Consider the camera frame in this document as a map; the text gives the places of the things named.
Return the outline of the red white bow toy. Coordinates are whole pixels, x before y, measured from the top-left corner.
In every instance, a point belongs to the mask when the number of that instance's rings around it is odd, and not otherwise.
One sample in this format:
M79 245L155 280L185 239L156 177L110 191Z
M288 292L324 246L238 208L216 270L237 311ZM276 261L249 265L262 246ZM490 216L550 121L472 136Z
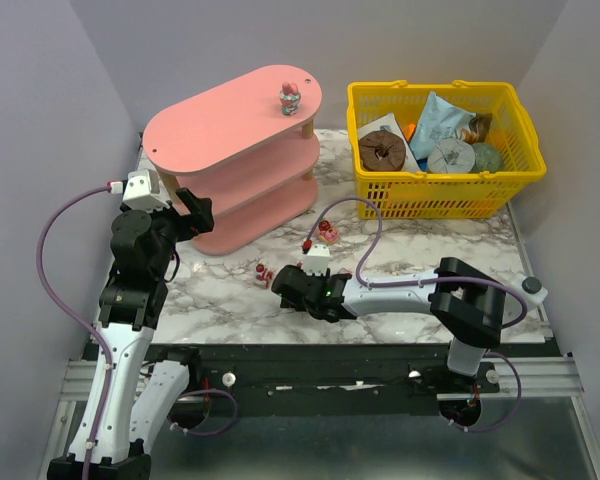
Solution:
M255 279L256 282L264 287L265 289L269 289L274 278L275 278L275 271L271 268L269 268L267 265L263 264L263 263L257 263L255 266Z

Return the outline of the pink flower-ring bunny toy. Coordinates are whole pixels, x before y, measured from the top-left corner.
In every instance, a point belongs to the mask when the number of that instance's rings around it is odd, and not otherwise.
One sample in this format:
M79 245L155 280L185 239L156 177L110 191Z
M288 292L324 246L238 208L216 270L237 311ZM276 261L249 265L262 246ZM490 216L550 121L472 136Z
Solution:
M301 92L295 83L284 82L279 93L283 115L291 116L297 113L301 101Z

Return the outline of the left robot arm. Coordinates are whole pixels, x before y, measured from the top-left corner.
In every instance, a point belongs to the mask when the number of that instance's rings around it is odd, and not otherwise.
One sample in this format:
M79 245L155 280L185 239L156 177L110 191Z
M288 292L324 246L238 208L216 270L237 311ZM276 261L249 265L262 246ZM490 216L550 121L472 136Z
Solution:
M36 268L49 297L82 324L99 345L96 371L81 424L66 455L49 463L49 479L146 479L151 449L175 401L200 379L196 350L158 359L149 383L137 385L168 288L166 271L176 246L214 228L212 201L179 188L188 212L170 202L141 210L124 199L111 225L114 261L99 298L98 327L84 320L53 291L43 267L44 240Z

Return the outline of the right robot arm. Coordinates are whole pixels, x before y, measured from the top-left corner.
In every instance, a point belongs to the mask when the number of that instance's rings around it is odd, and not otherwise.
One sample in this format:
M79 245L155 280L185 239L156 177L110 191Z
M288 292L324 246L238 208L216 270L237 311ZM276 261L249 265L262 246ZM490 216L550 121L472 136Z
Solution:
M453 335L447 369L465 377L477 374L485 353L500 344L502 330L520 323L548 294L536 277L522 275L505 285L455 257L393 280L287 265L271 290L281 307L329 323L384 313L432 315Z

